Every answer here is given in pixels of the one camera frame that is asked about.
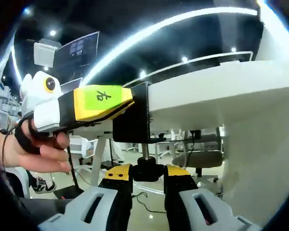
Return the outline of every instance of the threaded rod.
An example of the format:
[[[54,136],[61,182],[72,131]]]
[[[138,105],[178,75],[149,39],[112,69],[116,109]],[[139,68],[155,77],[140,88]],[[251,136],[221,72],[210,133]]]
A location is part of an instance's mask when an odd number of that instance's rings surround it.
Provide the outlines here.
[[[141,146],[143,148],[143,157],[145,160],[148,160],[149,159],[149,146],[147,143],[142,143]]]

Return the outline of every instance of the power cord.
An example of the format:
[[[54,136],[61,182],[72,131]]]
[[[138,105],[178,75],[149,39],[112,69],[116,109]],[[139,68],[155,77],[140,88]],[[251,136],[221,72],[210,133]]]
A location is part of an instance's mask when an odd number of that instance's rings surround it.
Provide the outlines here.
[[[195,146],[195,136],[194,136],[194,131],[191,131],[191,133],[192,133],[192,139],[193,139],[193,148],[192,148],[192,150],[190,151],[190,153],[188,154],[187,158],[185,158],[184,169],[186,169],[187,166],[188,166],[189,158],[190,158],[191,154],[193,153],[193,151],[194,151],[194,146]]]
[[[73,181],[74,181],[74,184],[75,184],[76,188],[79,189],[78,182],[77,182],[77,179],[76,179],[76,176],[75,176],[75,169],[74,169],[74,166],[73,166],[71,149],[70,149],[69,146],[67,147],[67,153],[68,153],[68,162],[71,165],[71,172],[72,172]]]
[[[137,195],[132,195],[131,197],[132,197],[132,198],[135,198],[135,197],[136,197],[136,200],[137,200],[139,203],[141,203],[141,204],[145,207],[145,209],[146,209],[147,211],[149,211],[149,212],[151,212],[151,213],[166,213],[166,212],[162,212],[162,211],[152,211],[152,210],[148,209],[148,207],[145,205],[145,203],[141,202],[141,201],[138,199],[138,197],[141,196],[141,195],[144,195],[146,198],[148,198],[148,194],[147,194],[146,192],[140,192],[139,194],[137,194]]]
[[[82,180],[84,181],[84,182],[86,182],[87,184],[89,184],[80,174],[79,174],[79,172],[77,172],[78,173],[78,175],[82,178]]]

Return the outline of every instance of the white table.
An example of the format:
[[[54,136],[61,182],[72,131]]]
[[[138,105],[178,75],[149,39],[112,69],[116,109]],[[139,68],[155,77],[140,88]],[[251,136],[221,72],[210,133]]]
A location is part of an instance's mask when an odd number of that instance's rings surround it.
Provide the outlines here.
[[[235,214],[267,221],[289,193],[289,62],[228,63],[148,91],[153,133],[225,127],[224,200]],[[104,131],[111,121],[78,129],[89,140]]]

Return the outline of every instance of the ceiling light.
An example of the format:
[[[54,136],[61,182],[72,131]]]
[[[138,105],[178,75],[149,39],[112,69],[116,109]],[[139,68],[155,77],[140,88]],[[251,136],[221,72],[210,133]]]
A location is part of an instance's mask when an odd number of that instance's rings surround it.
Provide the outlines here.
[[[20,73],[19,73],[19,70],[18,70],[18,67],[17,67],[17,64],[16,64],[15,47],[14,46],[11,47],[11,52],[12,52],[13,66],[14,66],[14,70],[15,70],[15,73],[16,73],[17,81],[18,81],[19,84],[21,84],[22,79],[21,79],[21,76],[20,76]]]
[[[30,8],[29,7],[26,7],[25,9],[24,9],[24,14],[25,15],[31,15],[31,10],[30,10]]]
[[[145,76],[146,76],[146,73],[145,73],[144,70],[142,70],[142,71],[140,72],[140,74],[139,74],[139,77],[140,77],[140,78],[144,78]]]
[[[186,63],[187,62],[187,58],[186,57],[182,57],[182,62]]]
[[[52,30],[49,32],[50,36],[55,36],[57,34],[57,32],[55,30]]]
[[[125,41],[116,46],[110,53],[108,53],[101,61],[99,61],[88,73],[88,75],[84,78],[81,83],[81,86],[86,85],[97,73],[99,73],[102,69],[104,69],[111,61],[117,58],[120,54],[125,52],[127,49],[135,45],[137,42],[143,40],[144,38],[150,36],[152,33],[158,31],[159,29],[171,25],[173,23],[179,22],[181,20],[192,18],[196,16],[201,16],[205,14],[216,14],[216,13],[242,13],[242,14],[250,14],[257,15],[256,10],[251,10],[247,8],[238,8],[238,7],[214,7],[201,9],[196,11],[191,11],[187,13],[182,13],[176,15],[174,17],[165,19],[159,23],[156,23],[152,26],[149,26],[136,34],[130,36]]]
[[[263,0],[257,0],[257,3],[260,7],[262,7],[265,4]]]

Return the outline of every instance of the floor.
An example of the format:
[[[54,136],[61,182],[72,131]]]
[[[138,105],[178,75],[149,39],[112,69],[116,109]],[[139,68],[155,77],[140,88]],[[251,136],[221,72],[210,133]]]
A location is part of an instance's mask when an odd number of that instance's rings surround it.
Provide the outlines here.
[[[125,159],[124,163],[131,163],[135,165],[137,163],[137,159],[142,156],[140,153],[135,153],[133,151],[125,152],[123,151],[123,156]],[[165,155],[161,158],[160,163],[161,164],[171,164],[172,157],[170,155]],[[191,173],[191,175],[195,174],[194,168],[187,168],[187,170]],[[86,171],[80,172],[81,176],[86,180],[87,182],[90,181],[90,174]],[[219,178],[223,176],[223,165],[220,167],[214,167],[214,168],[206,168],[203,169],[202,172],[203,175],[218,175]],[[41,176],[45,180],[51,180],[56,182],[57,189],[61,189],[67,186],[70,186],[73,184],[72,176],[71,174],[67,175],[65,173],[52,173],[50,174],[40,174],[32,172],[33,176]],[[89,188],[88,183],[86,183],[80,176],[77,177],[78,183],[80,188],[83,190],[86,190]],[[212,192],[218,191],[218,183],[212,184],[212,183],[203,183],[199,182],[195,178],[197,185],[199,187],[205,187],[211,190]],[[140,192],[143,192],[144,189],[150,188],[153,190],[163,191],[163,179],[161,178],[157,182],[138,182],[137,184],[134,184],[133,188],[133,194],[138,194]],[[139,196],[139,200],[142,201],[147,205],[147,207],[152,211],[164,211],[164,198],[165,196],[163,194],[156,194],[153,192],[146,191],[148,198],[146,198],[144,195]],[[53,193],[48,194],[36,194],[32,188],[30,188],[30,195],[32,198],[46,198],[46,199],[56,199],[55,195]],[[136,198],[133,199],[133,207],[131,210],[131,216],[129,220],[128,225],[128,231],[155,231],[155,230],[163,230],[167,231],[169,230],[167,216],[164,213],[151,213],[145,209],[145,207],[137,202]]]

